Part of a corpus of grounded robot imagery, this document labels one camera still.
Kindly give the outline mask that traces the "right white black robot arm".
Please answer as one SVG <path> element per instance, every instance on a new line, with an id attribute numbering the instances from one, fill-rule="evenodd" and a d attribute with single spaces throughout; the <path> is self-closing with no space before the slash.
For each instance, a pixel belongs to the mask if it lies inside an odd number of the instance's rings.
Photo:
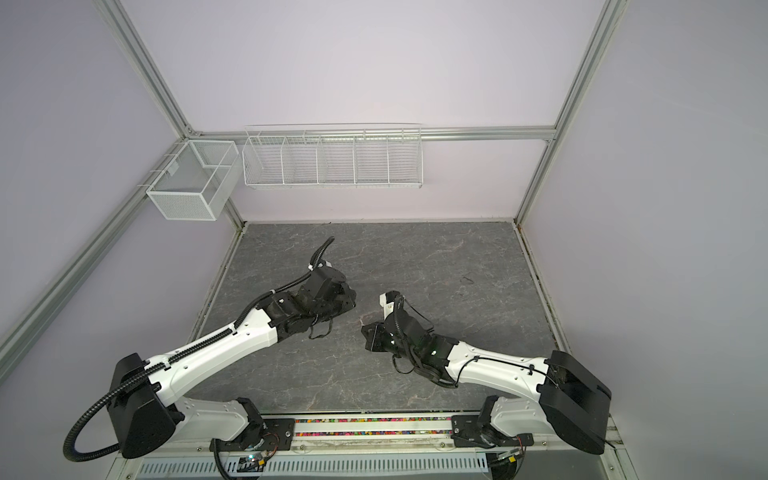
<path id="1" fill-rule="evenodd" d="M 493 448 L 523 434 L 554 434 L 582 452 L 604 453 L 612 392 L 571 354 L 522 357 L 483 350 L 423 327 L 397 291 L 381 295 L 380 303 L 383 320 L 361 329 L 366 350 L 406 360 L 413 373 L 442 388 L 474 384 L 494 390 L 470 442 Z"/>

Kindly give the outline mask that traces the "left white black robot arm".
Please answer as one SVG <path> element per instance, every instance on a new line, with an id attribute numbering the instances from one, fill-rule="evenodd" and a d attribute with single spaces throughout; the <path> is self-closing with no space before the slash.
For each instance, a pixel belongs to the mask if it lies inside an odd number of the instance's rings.
<path id="1" fill-rule="evenodd" d="M 120 453 L 143 457 L 172 441 L 207 441 L 213 451 L 277 449 L 255 404 L 239 397 L 202 401 L 188 392 L 244 357 L 306 333 L 352 310 L 356 293 L 345 275 L 323 257 L 327 239 L 310 257 L 299 278 L 252 300 L 231 323 L 187 345 L 148 359 L 131 354 L 115 366 L 109 391 L 75 421 L 62 451 L 71 462 Z M 98 450 L 77 449 L 78 437 L 100 411 L 107 411 L 117 441 Z"/>

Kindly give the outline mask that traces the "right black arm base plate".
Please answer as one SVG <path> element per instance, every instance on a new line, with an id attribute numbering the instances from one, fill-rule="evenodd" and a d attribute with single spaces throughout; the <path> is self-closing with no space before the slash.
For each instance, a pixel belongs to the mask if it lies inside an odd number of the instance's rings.
<path id="1" fill-rule="evenodd" d="M 451 428 L 451 439 L 458 448 L 527 448 L 534 445 L 534 438 L 531 433 L 507 436 L 489 424 L 482 423 L 478 415 L 453 415 Z"/>

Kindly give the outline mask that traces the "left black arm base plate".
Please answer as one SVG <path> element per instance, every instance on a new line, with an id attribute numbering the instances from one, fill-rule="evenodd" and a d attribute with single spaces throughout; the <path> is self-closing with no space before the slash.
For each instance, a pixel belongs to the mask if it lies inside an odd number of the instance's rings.
<path id="1" fill-rule="evenodd" d="M 287 451 L 291 449 L 295 426 L 294 418 L 267 418 L 258 425 L 249 424 L 234 440 L 220 440 L 218 451 Z"/>

